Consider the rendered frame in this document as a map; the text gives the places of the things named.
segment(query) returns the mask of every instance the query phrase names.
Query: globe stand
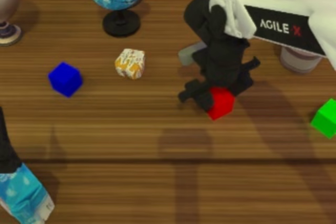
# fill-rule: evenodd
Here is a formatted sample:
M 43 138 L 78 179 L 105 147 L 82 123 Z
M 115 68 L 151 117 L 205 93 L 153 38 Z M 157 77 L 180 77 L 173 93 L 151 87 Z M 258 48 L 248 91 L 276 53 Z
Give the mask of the globe stand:
M 10 46 L 17 43 L 22 37 L 21 29 L 8 22 L 0 23 L 0 46 Z
M 140 17 L 131 10 L 108 13 L 103 20 L 104 31 L 113 37 L 127 37 L 140 28 Z

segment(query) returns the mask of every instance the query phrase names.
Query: white and orange package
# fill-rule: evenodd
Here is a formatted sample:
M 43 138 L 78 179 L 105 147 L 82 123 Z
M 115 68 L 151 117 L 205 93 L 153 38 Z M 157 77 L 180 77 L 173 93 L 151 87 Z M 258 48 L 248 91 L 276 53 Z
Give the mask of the white and orange package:
M 115 69 L 120 76 L 132 80 L 139 79 L 145 68 L 145 52 L 134 49 L 124 49 L 115 61 Z

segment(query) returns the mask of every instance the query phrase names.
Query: light blue plastic package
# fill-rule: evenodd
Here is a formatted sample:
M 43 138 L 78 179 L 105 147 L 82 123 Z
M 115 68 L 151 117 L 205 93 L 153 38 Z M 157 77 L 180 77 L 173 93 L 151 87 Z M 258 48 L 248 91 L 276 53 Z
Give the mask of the light blue plastic package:
M 55 207 L 44 186 L 23 163 L 15 173 L 0 174 L 0 205 L 21 224 L 44 224 Z

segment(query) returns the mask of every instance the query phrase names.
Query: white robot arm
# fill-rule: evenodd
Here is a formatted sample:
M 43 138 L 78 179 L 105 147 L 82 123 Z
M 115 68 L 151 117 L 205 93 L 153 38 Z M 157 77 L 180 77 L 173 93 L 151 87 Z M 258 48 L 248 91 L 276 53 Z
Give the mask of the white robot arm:
M 336 70 L 336 0 L 210 0 L 227 14 L 225 33 L 328 58 Z

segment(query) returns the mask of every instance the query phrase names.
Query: wooden floor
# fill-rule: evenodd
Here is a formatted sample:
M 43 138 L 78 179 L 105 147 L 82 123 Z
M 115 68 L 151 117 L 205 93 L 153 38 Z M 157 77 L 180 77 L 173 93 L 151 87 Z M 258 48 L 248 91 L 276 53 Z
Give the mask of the wooden floor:
M 23 40 L 0 48 L 0 104 L 12 144 L 56 203 L 49 224 L 336 223 L 336 142 L 309 122 L 335 98 L 325 60 L 299 76 L 279 48 L 252 40 L 256 84 L 216 122 L 177 94 L 198 77 L 177 52 L 197 42 L 191 0 L 145 0 L 134 36 L 106 35 L 92 0 L 22 0 Z M 124 48 L 146 52 L 143 77 L 119 77 Z M 47 74 L 61 61 L 84 85 L 66 99 Z M 16 223 L 0 210 L 0 223 Z

